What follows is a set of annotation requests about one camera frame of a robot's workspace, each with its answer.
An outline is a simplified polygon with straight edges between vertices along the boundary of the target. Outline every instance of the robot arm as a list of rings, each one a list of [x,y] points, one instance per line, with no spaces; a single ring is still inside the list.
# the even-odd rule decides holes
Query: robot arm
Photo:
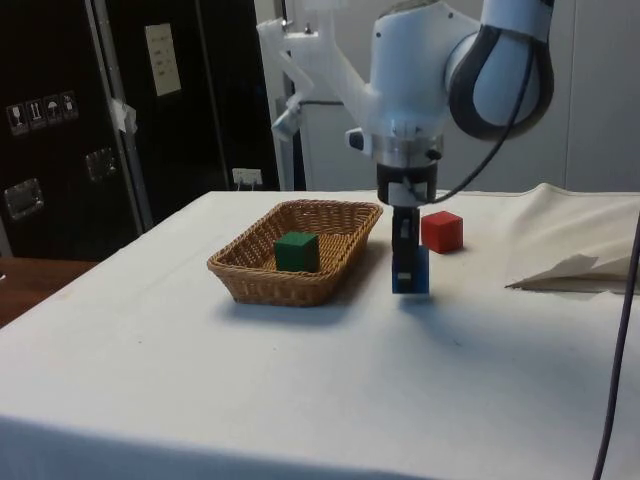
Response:
[[[549,28],[554,0],[485,0],[480,30],[452,52],[445,82],[456,124],[480,139],[496,139],[516,103],[533,49],[533,66],[512,135],[546,113],[553,97]]]
[[[509,136],[523,133],[546,112],[553,95],[553,0],[485,0],[481,22],[441,0],[401,2],[374,25],[368,84],[334,39],[332,9],[344,0],[306,1],[318,11],[317,32],[288,33],[277,21],[258,26],[285,73],[302,80],[274,131],[295,133],[300,102],[313,91],[304,70],[322,74],[360,125],[347,132],[347,144],[376,161],[378,198],[394,207],[394,292],[423,293],[418,207],[464,188]],[[436,199],[442,132],[450,115],[467,134],[496,143],[462,184]]]

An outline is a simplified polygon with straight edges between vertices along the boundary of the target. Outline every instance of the door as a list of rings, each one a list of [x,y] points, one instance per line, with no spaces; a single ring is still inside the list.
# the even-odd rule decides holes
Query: door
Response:
[[[154,223],[227,189],[193,2],[107,0],[126,103]]]
[[[13,254],[106,258],[136,224],[84,1],[3,1],[0,56],[0,220]]]

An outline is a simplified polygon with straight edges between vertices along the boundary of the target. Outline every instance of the black cable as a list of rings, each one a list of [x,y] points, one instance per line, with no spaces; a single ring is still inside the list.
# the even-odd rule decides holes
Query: black cable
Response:
[[[613,368],[611,371],[611,384],[609,386],[609,401],[607,404],[607,416],[604,421],[604,431],[602,432],[602,442],[596,467],[593,472],[593,480],[602,478],[604,462],[607,459],[611,432],[613,431],[613,420],[616,416],[616,404],[618,402],[618,386],[620,385],[620,373],[622,371],[622,356],[624,355],[624,345],[627,340],[627,330],[629,329],[629,317],[631,316],[631,304],[636,290],[636,280],[638,277],[638,260],[640,259],[640,216],[636,226],[636,236],[633,240],[631,250],[631,261],[629,262],[629,274],[627,275],[627,287],[624,293],[624,303],[622,305],[622,315],[620,317],[620,327],[618,329],[618,340],[616,350],[613,355]]]
[[[449,200],[451,197],[453,197],[454,195],[457,195],[462,190],[467,188],[469,186],[469,184],[471,182],[473,182],[476,179],[476,177],[478,175],[480,175],[480,173],[482,173],[482,171],[487,167],[487,165],[489,165],[491,160],[493,160],[493,158],[496,156],[496,154],[502,148],[502,145],[504,144],[504,142],[507,140],[507,138],[509,138],[509,135],[511,134],[511,130],[513,129],[513,126],[516,123],[516,119],[518,118],[518,114],[520,113],[520,108],[522,107],[522,102],[524,101],[524,96],[527,93],[527,86],[529,85],[529,78],[531,77],[531,71],[533,70],[533,60],[534,60],[534,58],[535,58],[535,52],[534,52],[533,43],[530,43],[529,44],[529,54],[528,54],[528,57],[527,57],[527,66],[526,66],[525,71],[524,71],[524,76],[522,78],[522,84],[520,85],[520,91],[518,92],[518,97],[516,99],[516,103],[513,106],[513,110],[511,112],[511,116],[509,117],[509,120],[507,121],[507,125],[504,127],[504,130],[502,131],[502,135],[500,135],[500,138],[498,139],[496,144],[493,146],[491,151],[487,154],[485,159],[480,163],[480,165],[478,165],[475,168],[475,170],[473,170],[462,181],[462,183],[460,183],[457,187],[455,187],[453,190],[451,190],[450,192],[446,193],[445,195],[443,195],[443,196],[441,196],[439,198],[436,198],[432,202],[429,202],[427,198],[421,196],[418,192],[416,192],[414,187],[413,187],[413,185],[411,185],[410,186],[410,191],[411,191],[412,195],[418,201],[420,201],[422,203],[441,203],[441,202],[444,202],[445,200]]]

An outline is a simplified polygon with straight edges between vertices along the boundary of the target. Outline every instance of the white tablecloth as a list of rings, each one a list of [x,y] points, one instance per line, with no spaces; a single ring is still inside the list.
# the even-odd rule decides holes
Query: white tablecloth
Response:
[[[375,201],[205,195],[0,330],[0,479],[591,478],[622,298],[503,288],[526,197],[445,204],[428,302],[391,294],[387,210],[330,305],[235,304],[206,259],[301,196]],[[640,475],[636,313],[608,479]]]

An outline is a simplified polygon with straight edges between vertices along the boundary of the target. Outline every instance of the wooden surface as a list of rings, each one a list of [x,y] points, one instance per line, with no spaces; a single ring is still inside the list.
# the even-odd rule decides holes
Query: wooden surface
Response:
[[[0,328],[95,265],[94,262],[0,258]]]

